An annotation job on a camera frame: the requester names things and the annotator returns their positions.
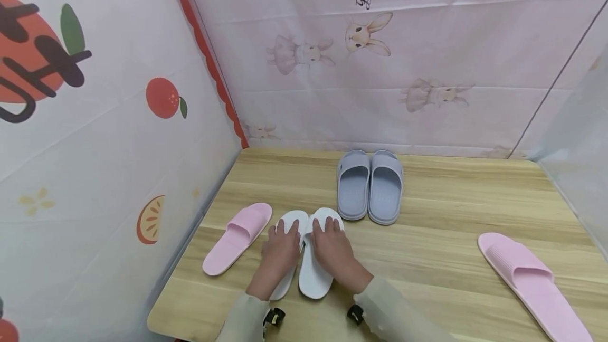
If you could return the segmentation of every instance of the cartoon print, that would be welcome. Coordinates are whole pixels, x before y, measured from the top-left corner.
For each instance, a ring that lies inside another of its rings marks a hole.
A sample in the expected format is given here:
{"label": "cartoon print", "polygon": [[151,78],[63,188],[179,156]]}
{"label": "cartoon print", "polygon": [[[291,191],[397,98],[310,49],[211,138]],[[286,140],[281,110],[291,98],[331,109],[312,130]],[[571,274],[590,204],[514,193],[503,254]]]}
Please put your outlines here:
{"label": "cartoon print", "polygon": [[267,53],[273,56],[268,60],[268,65],[276,65],[283,75],[291,73],[297,65],[307,65],[310,67],[314,63],[322,62],[327,66],[334,66],[336,63],[327,55],[321,53],[328,50],[334,41],[327,39],[318,45],[304,43],[297,45],[292,37],[287,38],[277,35],[274,47],[267,47]]}
{"label": "cartoon print", "polygon": [[164,195],[152,198],[141,210],[137,219],[137,238],[143,244],[154,244],[158,241],[160,218],[163,216]]}
{"label": "cartoon print", "polygon": [[602,57],[600,55],[600,57],[596,58],[595,61],[593,61],[593,65],[591,65],[591,67],[589,68],[589,71],[596,70],[598,67],[600,67],[601,61],[602,61]]}
{"label": "cartoon print", "polygon": [[459,97],[460,93],[471,89],[467,87],[437,87],[431,85],[424,79],[416,79],[412,86],[401,90],[401,94],[405,94],[404,99],[400,99],[399,103],[405,103],[408,112],[416,112],[422,110],[426,105],[437,105],[441,107],[443,103],[454,102],[461,107],[467,107],[469,103],[463,97]]}
{"label": "cartoon print", "polygon": [[355,53],[361,48],[366,48],[380,55],[391,55],[391,50],[380,40],[373,39],[372,33],[383,29],[393,18],[392,12],[378,15],[369,24],[358,24],[351,22],[346,29],[345,41],[349,53]]}
{"label": "cartoon print", "polygon": [[36,198],[29,197],[29,195],[24,195],[23,197],[19,198],[19,203],[27,206],[25,214],[34,216],[36,215],[39,207],[43,209],[50,209],[55,206],[55,201],[46,198],[48,193],[49,191],[46,189],[46,187],[42,187],[36,194]]}
{"label": "cartoon print", "polygon": [[184,119],[188,115],[188,105],[179,96],[175,85],[165,78],[153,78],[146,87],[146,100],[152,112],[159,118],[171,118],[179,107]]}
{"label": "cartoon print", "polygon": [[496,146],[492,150],[485,151],[481,154],[481,157],[484,158],[526,158],[527,153],[525,151],[513,151],[511,153],[512,148],[507,148],[503,146]]}
{"label": "cartoon print", "polygon": [[61,9],[65,49],[38,11],[32,3],[0,0],[0,102],[25,105],[19,113],[0,107],[0,119],[9,123],[27,121],[36,102],[56,97],[64,82],[83,86],[84,75],[77,63],[92,56],[71,6]]}
{"label": "cartoon print", "polygon": [[280,140],[279,137],[276,137],[272,134],[275,131],[276,126],[250,126],[248,123],[244,123],[243,129],[248,138],[253,139],[272,139],[272,140]]}
{"label": "cartoon print", "polygon": [[485,151],[481,155],[484,158],[508,158],[511,154],[510,148],[505,148],[503,146],[496,146],[492,150]]}
{"label": "cartoon print", "polygon": [[19,331],[15,325],[3,319],[4,303],[0,298],[0,342],[19,342]]}

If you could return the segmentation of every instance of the orange fruit illustration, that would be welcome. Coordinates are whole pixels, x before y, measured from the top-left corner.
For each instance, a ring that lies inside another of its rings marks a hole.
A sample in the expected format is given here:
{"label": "orange fruit illustration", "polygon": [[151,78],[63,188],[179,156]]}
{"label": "orange fruit illustration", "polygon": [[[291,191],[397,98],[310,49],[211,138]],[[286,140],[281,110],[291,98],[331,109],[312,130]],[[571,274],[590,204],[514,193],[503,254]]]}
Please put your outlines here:
{"label": "orange fruit illustration", "polygon": [[0,342],[19,342],[17,328],[4,319],[0,319]]}
{"label": "orange fruit illustration", "polygon": [[153,78],[146,87],[146,100],[152,112],[159,118],[171,118],[180,108],[184,119],[188,114],[188,106],[184,98],[179,96],[175,85],[165,78]]}
{"label": "orange fruit illustration", "polygon": [[139,214],[137,219],[137,237],[143,244],[154,244],[158,241],[160,218],[163,216],[164,195],[152,198]]}
{"label": "orange fruit illustration", "polygon": [[[18,0],[0,0],[0,3],[7,8],[23,5]],[[34,39],[39,35],[46,35],[55,39],[59,43],[59,38],[51,27],[40,17],[39,14],[32,14],[21,17],[17,20],[19,24],[27,31],[27,41],[13,42],[4,34],[0,33],[0,77],[8,79],[10,82],[27,91],[36,101],[46,98],[46,95],[36,90],[25,79],[21,78],[12,69],[9,69],[1,58],[10,57],[17,61],[29,71],[35,71],[48,65],[47,60],[40,54],[34,45]],[[41,79],[53,91],[59,90],[63,85],[63,79],[57,73],[52,73]],[[0,102],[7,103],[24,103],[23,98],[13,93],[13,91],[0,85]]]}

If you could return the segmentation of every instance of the wrist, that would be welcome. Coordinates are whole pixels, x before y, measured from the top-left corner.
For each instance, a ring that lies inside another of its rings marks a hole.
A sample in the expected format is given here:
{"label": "wrist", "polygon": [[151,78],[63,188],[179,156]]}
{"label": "wrist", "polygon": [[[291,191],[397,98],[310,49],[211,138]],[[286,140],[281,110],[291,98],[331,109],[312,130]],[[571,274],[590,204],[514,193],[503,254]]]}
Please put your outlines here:
{"label": "wrist", "polygon": [[253,274],[245,293],[261,301],[269,301],[270,296],[277,285],[279,285],[281,279],[277,275],[277,270],[262,263],[255,271],[255,274]]}
{"label": "wrist", "polygon": [[373,278],[374,276],[359,261],[353,259],[351,263],[345,265],[336,280],[351,293],[358,295],[367,288]]}

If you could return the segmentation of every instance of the gray slipper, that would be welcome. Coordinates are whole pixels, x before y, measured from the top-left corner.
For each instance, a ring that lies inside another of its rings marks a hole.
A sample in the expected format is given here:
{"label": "gray slipper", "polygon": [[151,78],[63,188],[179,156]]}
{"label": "gray slipper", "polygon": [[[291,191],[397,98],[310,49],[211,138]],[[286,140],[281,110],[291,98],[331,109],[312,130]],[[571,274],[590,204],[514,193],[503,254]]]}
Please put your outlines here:
{"label": "gray slipper", "polygon": [[380,225],[392,225],[399,217],[403,194],[403,166],[395,155],[379,150],[372,156],[369,189],[369,218]]}
{"label": "gray slipper", "polygon": [[369,157],[362,150],[352,150],[338,163],[338,214],[356,221],[367,213]]}

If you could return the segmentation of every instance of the hand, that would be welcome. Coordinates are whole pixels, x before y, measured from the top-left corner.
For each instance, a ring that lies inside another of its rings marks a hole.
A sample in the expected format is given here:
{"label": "hand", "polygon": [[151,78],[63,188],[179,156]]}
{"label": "hand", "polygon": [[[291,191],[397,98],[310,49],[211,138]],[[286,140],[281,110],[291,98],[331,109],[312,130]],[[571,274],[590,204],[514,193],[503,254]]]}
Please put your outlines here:
{"label": "hand", "polygon": [[361,293],[373,275],[355,258],[353,248],[337,219],[325,219],[325,231],[318,219],[312,221],[312,246],[320,265],[352,293]]}
{"label": "hand", "polygon": [[281,279],[296,266],[300,258],[300,221],[293,222],[285,233],[283,219],[268,230],[268,241],[262,245],[262,261],[245,293],[268,301]]}

